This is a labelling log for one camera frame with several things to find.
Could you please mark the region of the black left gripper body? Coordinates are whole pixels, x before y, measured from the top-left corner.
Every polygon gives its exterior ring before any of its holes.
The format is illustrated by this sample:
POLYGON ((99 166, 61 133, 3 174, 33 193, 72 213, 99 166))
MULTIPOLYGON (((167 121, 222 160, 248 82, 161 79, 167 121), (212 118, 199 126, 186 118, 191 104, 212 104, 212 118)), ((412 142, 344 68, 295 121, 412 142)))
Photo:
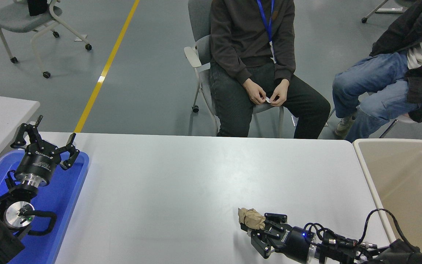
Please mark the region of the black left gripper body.
POLYGON ((52 154, 53 151, 52 145, 40 149, 37 144, 30 144, 15 172, 16 180, 21 181, 24 175, 33 174, 44 181, 50 181, 61 162, 60 154, 52 154))

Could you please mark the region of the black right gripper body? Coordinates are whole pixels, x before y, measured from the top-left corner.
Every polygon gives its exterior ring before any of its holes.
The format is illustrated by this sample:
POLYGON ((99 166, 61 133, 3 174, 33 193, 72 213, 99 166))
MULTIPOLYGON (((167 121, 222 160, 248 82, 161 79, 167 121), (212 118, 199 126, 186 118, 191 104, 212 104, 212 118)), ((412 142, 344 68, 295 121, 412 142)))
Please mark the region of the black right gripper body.
POLYGON ((289 259, 306 264, 314 235, 313 232, 300 227, 284 226, 282 233, 273 239, 273 247, 276 252, 284 254, 289 259))

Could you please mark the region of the person's left hand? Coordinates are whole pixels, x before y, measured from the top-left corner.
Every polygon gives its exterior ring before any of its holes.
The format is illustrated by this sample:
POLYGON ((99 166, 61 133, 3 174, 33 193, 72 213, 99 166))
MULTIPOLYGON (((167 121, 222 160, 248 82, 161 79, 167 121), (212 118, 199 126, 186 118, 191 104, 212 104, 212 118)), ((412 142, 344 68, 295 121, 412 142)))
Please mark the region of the person's left hand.
POLYGON ((273 107, 282 106, 288 98, 289 86, 290 81, 283 78, 281 82, 275 87, 273 94, 270 97, 270 105, 273 107))

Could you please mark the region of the person's right hand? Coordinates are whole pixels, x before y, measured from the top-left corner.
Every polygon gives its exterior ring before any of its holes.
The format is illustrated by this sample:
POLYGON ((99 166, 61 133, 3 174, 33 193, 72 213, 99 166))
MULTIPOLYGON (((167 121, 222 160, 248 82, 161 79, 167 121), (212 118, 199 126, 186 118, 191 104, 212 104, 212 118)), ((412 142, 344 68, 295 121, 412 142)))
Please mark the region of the person's right hand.
POLYGON ((256 105, 263 104, 266 101, 266 93, 256 82, 253 82, 250 78, 246 79, 242 86, 246 90, 249 99, 256 105))

